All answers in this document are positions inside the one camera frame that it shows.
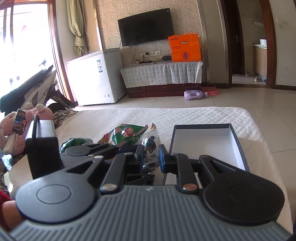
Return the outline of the white printed snack packet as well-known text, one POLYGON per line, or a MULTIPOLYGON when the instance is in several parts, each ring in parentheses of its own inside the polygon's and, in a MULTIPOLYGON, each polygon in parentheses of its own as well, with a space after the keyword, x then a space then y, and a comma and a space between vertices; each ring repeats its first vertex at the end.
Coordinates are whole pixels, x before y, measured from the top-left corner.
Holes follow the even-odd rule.
POLYGON ((155 128, 142 135, 140 144, 144 146, 145 163, 159 160, 158 148, 161 144, 158 130, 155 128))

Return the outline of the green chip bag far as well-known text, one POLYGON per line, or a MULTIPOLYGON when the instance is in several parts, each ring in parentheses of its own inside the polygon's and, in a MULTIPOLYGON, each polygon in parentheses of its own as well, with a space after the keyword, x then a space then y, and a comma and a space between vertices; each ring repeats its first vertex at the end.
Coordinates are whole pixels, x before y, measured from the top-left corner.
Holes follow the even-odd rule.
POLYGON ((139 141, 140 137, 147 129, 148 125, 120 124, 104 134, 98 143, 108 143, 117 147, 133 146, 139 141))

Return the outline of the green chip bag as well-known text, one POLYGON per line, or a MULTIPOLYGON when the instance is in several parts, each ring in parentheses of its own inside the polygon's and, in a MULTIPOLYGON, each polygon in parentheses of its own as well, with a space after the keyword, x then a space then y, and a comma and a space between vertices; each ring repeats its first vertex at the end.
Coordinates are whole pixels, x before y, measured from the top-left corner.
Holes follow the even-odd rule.
POLYGON ((94 144, 90 138, 70 138, 64 141, 60 147, 60 153, 64 153, 69 147, 94 144))
POLYGON ((147 129, 148 125, 120 124, 104 134, 98 143, 108 143, 117 147, 133 146, 139 141, 140 137, 147 129))

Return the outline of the green chip bag near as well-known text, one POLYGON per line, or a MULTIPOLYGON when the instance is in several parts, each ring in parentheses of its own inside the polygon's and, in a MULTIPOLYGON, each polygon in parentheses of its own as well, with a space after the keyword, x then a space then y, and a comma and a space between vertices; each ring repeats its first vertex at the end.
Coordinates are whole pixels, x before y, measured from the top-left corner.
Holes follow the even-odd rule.
POLYGON ((69 147, 94 144, 90 138, 70 138, 64 141, 60 147, 60 153, 64 153, 69 147))

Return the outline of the pink plush toy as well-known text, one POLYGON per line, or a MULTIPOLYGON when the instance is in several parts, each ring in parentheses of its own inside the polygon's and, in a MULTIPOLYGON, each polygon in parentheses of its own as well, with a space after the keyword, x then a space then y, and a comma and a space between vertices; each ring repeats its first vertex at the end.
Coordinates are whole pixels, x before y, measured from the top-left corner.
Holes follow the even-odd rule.
POLYGON ((1 150, 5 155, 17 156, 24 152, 25 138, 35 116, 40 120, 52 121, 54 118, 48 107, 28 102, 24 110, 13 111, 1 121, 1 150))

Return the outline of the white quilted table cover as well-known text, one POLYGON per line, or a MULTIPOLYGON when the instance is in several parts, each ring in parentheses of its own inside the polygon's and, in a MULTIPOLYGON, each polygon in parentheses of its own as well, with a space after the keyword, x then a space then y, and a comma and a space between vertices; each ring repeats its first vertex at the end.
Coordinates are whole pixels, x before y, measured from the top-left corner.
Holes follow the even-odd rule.
POLYGON ((114 127, 154 123, 170 155, 153 185, 127 185, 134 154, 107 165, 95 156, 33 179, 28 156, 10 170, 23 222, 15 240, 287 240, 290 204, 278 167, 255 121, 243 108, 106 108, 80 111, 55 128, 69 138, 99 140, 114 127), (209 155, 170 153, 176 125, 230 123, 249 172, 209 155))

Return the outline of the dark grey tray box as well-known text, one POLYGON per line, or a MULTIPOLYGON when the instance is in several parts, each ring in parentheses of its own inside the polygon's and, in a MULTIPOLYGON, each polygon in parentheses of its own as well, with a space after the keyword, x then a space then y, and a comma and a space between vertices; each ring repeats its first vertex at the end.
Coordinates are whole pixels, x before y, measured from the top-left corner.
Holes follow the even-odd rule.
POLYGON ((240 141, 230 123, 176 125, 170 153, 183 153, 190 159, 209 155, 249 172, 240 141))

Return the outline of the purple detergent bottle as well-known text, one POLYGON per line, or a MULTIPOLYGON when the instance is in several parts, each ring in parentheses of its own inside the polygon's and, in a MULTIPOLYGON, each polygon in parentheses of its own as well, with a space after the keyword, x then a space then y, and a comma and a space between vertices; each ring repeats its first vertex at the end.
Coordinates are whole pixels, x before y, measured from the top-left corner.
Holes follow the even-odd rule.
POLYGON ((186 90, 184 92, 184 98, 186 100, 201 99, 207 96, 208 96, 208 92, 202 92, 200 90, 186 90))

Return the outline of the tv cabinet with lace cloth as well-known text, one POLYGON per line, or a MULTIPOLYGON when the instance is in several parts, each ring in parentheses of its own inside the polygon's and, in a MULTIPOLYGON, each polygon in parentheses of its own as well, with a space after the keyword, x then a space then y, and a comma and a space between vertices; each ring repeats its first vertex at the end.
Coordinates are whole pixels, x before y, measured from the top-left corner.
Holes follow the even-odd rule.
POLYGON ((201 88, 202 66, 201 61, 157 62, 134 64, 120 71, 128 97, 172 97, 201 88))

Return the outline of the white chest freezer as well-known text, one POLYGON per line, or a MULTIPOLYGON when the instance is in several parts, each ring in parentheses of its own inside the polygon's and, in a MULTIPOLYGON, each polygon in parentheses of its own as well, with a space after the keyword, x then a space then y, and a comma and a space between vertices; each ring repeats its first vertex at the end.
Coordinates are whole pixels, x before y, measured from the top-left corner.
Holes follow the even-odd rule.
POLYGON ((118 48, 96 51, 67 62, 72 94, 79 105, 116 103, 127 94, 118 48))

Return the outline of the orange gift box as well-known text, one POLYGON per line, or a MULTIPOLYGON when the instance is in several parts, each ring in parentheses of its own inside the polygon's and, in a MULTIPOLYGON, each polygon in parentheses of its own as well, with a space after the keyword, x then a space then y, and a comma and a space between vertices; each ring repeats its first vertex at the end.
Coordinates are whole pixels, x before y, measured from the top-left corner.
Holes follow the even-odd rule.
POLYGON ((199 35, 187 33, 168 37, 173 62, 202 61, 199 35))

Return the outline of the beige tied curtain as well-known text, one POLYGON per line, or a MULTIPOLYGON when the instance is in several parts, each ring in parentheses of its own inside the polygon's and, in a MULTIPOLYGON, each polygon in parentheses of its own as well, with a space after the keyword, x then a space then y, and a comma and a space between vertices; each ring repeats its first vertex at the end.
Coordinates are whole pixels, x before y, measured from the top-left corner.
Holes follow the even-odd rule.
POLYGON ((79 0, 67 0, 66 11, 68 28, 74 35, 74 51, 78 57, 84 55, 85 40, 84 35, 84 15, 83 4, 79 0))

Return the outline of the black wall television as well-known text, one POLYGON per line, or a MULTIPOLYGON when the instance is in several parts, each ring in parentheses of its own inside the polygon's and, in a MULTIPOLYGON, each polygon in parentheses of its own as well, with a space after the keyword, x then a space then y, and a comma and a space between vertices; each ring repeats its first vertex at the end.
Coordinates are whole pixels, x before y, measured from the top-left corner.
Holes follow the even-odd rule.
POLYGON ((174 35, 169 8, 148 11, 118 20, 124 47, 165 40, 174 35))

